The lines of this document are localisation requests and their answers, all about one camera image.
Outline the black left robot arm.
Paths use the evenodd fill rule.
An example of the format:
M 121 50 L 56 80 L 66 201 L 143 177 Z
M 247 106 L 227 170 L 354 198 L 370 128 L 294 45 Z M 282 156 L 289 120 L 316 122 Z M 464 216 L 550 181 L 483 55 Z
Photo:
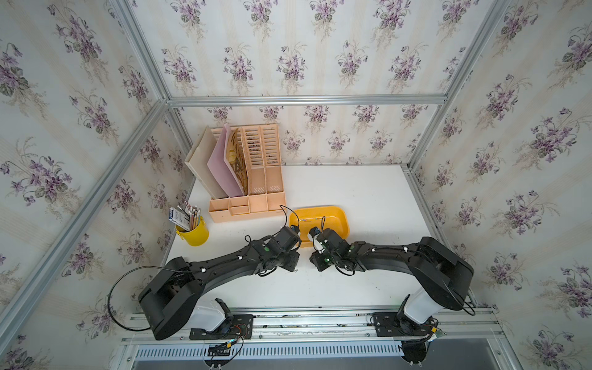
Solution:
M 302 244 L 299 227 L 283 227 L 273 235 L 249 239 L 242 249 L 207 261 L 170 260 L 140 293 L 140 307 L 157 341 L 185 326 L 200 297 L 235 279 L 264 276 L 279 268 L 296 269 Z

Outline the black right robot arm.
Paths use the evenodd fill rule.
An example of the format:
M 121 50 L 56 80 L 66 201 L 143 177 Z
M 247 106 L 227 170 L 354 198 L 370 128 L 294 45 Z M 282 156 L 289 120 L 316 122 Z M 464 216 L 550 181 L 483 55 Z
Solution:
M 474 269 L 433 237 L 409 245 L 350 244 L 332 229 L 314 227 L 308 238 L 314 248 L 310 262 L 320 272 L 334 267 L 349 277 L 367 271 L 413 276 L 420 289 L 404 300 L 397 317 L 401 322 L 424 325 L 443 309 L 466 309 Z

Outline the yellow plastic storage box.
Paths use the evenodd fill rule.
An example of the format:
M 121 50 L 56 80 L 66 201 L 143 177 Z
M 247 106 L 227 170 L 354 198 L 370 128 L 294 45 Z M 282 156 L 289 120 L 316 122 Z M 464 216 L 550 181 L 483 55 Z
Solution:
M 350 232 L 345 212 L 336 206 L 297 209 L 295 213 L 290 213 L 288 220 L 290 225 L 299 227 L 302 248 L 313 246 L 313 243 L 308 239 L 308 233 L 314 227 L 331 229 L 343 239 L 346 239 Z

